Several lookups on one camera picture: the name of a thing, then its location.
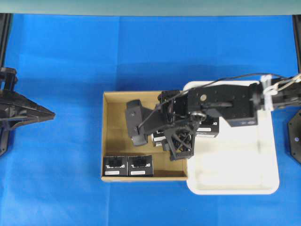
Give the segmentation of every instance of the blue tablecloth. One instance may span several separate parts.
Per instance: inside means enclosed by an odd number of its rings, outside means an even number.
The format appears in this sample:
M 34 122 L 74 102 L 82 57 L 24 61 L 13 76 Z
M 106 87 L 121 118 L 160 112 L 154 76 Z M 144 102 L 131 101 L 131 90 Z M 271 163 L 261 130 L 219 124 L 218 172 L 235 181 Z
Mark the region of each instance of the blue tablecloth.
M 297 108 L 273 113 L 280 187 L 272 195 L 198 196 L 185 182 L 100 180 L 104 91 L 293 76 L 290 16 L 14 15 L 5 65 L 18 71 L 16 91 L 56 117 L 18 128 L 0 158 L 1 226 L 301 225 L 301 165 L 286 154 Z

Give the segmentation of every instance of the small black box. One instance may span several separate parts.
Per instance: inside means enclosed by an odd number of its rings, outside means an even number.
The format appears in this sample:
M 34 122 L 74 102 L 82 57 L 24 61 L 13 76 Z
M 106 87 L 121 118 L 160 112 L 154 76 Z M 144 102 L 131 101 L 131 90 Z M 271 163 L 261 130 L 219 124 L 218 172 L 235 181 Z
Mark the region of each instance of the small black box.
M 151 140 L 154 147 L 162 146 L 162 140 L 164 139 L 166 139 L 166 137 L 164 136 L 164 133 L 161 130 L 157 130 L 151 135 Z
M 151 155 L 129 156 L 127 162 L 130 177 L 152 177 L 154 175 Z
M 103 158 L 103 175 L 126 177 L 127 156 L 107 156 Z
M 216 137 L 220 130 L 220 119 L 207 116 L 200 122 L 196 137 Z

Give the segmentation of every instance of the white plastic tray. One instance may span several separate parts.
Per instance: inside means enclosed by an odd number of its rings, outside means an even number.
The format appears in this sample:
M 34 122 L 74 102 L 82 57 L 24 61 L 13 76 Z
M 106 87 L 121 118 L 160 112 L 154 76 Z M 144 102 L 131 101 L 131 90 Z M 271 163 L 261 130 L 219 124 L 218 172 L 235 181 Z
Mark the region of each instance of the white plastic tray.
M 223 81 L 249 85 L 257 81 Z M 184 90 L 208 81 L 189 82 Z M 220 118 L 215 138 L 196 137 L 187 162 L 188 188 L 195 194 L 271 194 L 279 187 L 271 113 L 258 111 L 258 125 L 231 128 Z

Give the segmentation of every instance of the open cardboard box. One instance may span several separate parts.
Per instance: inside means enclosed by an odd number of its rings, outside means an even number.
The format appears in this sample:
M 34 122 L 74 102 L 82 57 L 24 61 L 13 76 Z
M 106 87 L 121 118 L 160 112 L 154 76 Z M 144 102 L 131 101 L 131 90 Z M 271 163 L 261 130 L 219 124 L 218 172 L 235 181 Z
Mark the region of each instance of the open cardboard box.
M 144 107 L 153 109 L 161 91 L 105 92 L 103 94 L 102 171 L 103 181 L 179 181 L 187 180 L 187 160 L 170 161 L 169 152 L 148 144 L 135 147 L 127 135 L 125 118 L 128 101 L 140 99 Z M 103 175 L 104 156 L 149 155 L 153 157 L 154 177 L 109 177 Z

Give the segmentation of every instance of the cable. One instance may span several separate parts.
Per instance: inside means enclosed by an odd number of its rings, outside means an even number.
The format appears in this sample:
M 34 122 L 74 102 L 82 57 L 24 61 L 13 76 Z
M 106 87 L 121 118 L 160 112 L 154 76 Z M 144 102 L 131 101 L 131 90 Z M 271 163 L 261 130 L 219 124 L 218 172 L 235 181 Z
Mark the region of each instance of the cable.
M 281 76 L 279 74 L 274 74 L 274 73 L 249 73 L 249 74 L 243 74 L 243 75 L 239 75 L 239 76 L 234 76 L 234 77 L 225 77 L 225 78 L 221 78 L 221 79 L 217 79 L 215 81 L 212 81 L 212 82 L 209 82 L 207 84 L 204 84 L 204 85 L 200 85 L 200 86 L 196 86 L 196 87 L 192 87 L 190 89 L 187 89 L 187 90 L 184 90 L 184 91 L 181 91 L 180 93 L 178 93 L 177 95 L 174 95 L 173 97 L 167 99 L 166 101 L 162 102 L 161 104 L 158 104 L 156 105 L 156 107 L 154 108 L 154 110 L 152 110 L 152 112 L 139 124 L 138 126 L 138 129 L 143 126 L 143 124 L 161 107 L 163 106 L 164 104 L 172 101 L 173 99 L 181 96 L 182 94 L 190 91 L 190 90 L 193 90 L 193 89 L 198 89 L 198 88 L 203 88 L 203 87 L 206 87 L 206 86 L 210 86 L 214 83 L 217 83 L 219 81 L 223 81 L 223 80 L 233 80 L 233 79 L 239 79 L 239 78 L 244 78 L 244 77 L 250 77 L 250 76 L 255 76 L 255 75 L 272 75 L 272 76 L 276 76 L 276 77 L 279 77 L 279 78 L 282 78 L 282 79 L 287 79 L 286 77 L 284 76 Z

